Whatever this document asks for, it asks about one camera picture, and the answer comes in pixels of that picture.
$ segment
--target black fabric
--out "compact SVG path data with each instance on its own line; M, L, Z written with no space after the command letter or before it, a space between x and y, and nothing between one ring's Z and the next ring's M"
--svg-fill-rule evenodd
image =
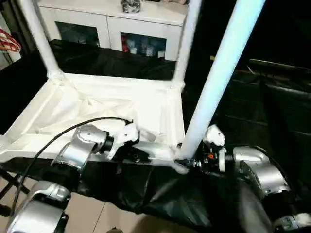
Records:
M169 80L173 75L174 62L61 41L53 41L52 49L60 67L69 73L162 80ZM205 65L204 72L210 65ZM26 70L32 75L25 76ZM186 127L203 87L204 72L195 76L194 71L188 69L182 94ZM35 52L0 75L2 99L10 95L20 97L3 102L6 114L2 116L0 129L4 133L46 81L46 70ZM32 85L29 86L26 78L31 78ZM297 85L291 79L276 80L236 72L213 118L213 123L225 134L227 144L259 145L267 150L290 177L306 211L311 211L309 83L308 79ZM16 158L1 166L22 173L29 162L30 159ZM40 179L49 163L39 159L30 176ZM249 226L269 232L270 226L256 200L240 201L251 199L248 191L241 191L244 188L235 174L215 177L193 169L187 175L179 175L169 167L90 162L77 192L201 232L207 229L225 232L228 227L242 232ZM249 203L248 210L256 209L251 213L253 218L245 217L247 211L241 211L240 203Z

